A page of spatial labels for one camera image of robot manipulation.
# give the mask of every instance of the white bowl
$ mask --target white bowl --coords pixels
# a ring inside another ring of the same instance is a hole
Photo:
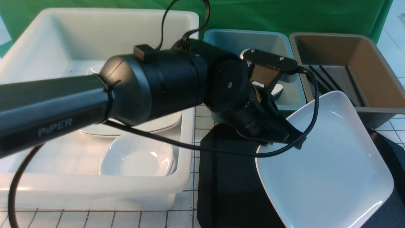
[[[172,145],[126,133],[104,154],[100,175],[167,176],[172,163]]]
[[[304,131],[314,101],[287,120]],[[258,153],[283,147],[259,147]],[[391,195],[394,181],[353,105],[339,91],[320,97],[302,149],[256,159],[264,189],[286,227],[359,228]]]

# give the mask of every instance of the green backdrop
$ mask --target green backdrop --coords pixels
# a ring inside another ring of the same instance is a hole
[[[16,40],[41,10],[51,7],[164,9],[172,0],[0,0],[0,15]],[[210,0],[209,28],[361,34],[375,42],[392,0]],[[197,12],[201,0],[182,0],[173,9]]]

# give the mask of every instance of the light blue plastic bin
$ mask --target light blue plastic bin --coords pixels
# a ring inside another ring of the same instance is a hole
[[[254,48],[294,58],[288,37],[278,32],[210,29],[205,32],[204,41],[238,56],[243,50]],[[289,115],[307,103],[298,74],[279,83],[283,85],[284,89],[275,102],[283,115]],[[212,116],[214,121],[221,122],[217,116]]]

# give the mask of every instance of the white plastic bin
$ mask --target white plastic bin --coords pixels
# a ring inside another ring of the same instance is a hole
[[[160,41],[163,10],[47,9],[41,12],[0,62],[0,83],[85,75],[110,56],[133,46]],[[170,11],[163,49],[198,27],[198,15]],[[194,108],[181,123],[159,134],[192,143]],[[175,149],[177,169],[170,176],[101,176],[98,167],[113,139],[74,132],[45,144],[23,175],[18,209],[166,211],[190,180],[192,152]],[[0,207],[6,207],[20,152],[0,160]]]

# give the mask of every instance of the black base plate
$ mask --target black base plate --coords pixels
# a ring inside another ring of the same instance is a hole
[[[375,131],[369,134],[392,173],[395,189],[363,227],[405,227],[405,151]],[[258,144],[219,124],[201,146],[256,153]],[[200,153],[197,219],[201,228],[285,228],[263,189],[254,158],[206,151]]]

